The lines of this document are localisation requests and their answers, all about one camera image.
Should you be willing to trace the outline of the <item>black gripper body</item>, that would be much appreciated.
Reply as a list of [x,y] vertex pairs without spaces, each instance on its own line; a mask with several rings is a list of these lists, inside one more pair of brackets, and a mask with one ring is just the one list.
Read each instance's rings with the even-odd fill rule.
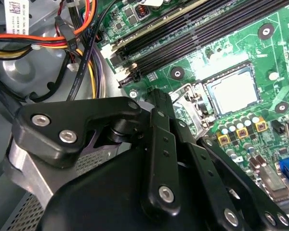
[[168,231],[169,215],[145,202],[145,154],[128,150],[64,185],[39,231]]

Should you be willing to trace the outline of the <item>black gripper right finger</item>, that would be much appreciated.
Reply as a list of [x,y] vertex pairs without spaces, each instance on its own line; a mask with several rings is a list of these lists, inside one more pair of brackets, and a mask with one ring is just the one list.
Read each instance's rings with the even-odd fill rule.
[[289,218],[208,138],[195,140],[167,99],[170,231],[289,231]]

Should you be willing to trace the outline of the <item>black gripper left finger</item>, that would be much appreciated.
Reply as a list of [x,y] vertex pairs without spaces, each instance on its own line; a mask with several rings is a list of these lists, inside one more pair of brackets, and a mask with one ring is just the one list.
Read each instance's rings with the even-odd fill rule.
[[45,211],[64,185],[128,150],[140,150],[147,177],[144,200],[169,215],[168,98],[155,89],[142,103],[115,97],[24,106],[12,126],[6,173]]

